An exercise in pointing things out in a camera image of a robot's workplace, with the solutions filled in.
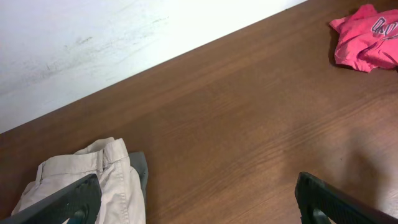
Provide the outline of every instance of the beige pants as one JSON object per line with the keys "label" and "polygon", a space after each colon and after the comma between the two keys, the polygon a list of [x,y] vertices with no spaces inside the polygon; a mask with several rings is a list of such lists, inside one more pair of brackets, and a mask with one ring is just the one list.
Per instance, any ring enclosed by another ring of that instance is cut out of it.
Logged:
{"label": "beige pants", "polygon": [[41,163],[36,181],[28,184],[12,214],[88,174],[97,175],[102,191],[96,223],[145,223],[138,173],[130,166],[123,140],[113,138],[97,140],[73,155],[55,156]]}

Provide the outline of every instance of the wood grain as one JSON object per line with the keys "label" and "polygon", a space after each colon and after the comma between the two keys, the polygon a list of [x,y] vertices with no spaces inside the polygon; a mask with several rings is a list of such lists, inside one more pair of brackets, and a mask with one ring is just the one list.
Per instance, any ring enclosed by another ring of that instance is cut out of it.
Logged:
{"label": "wood grain", "polygon": [[300,223],[302,170],[398,217],[397,72],[333,64],[328,22],[364,3],[309,0],[2,134],[1,217],[108,136],[147,156],[148,223]]}

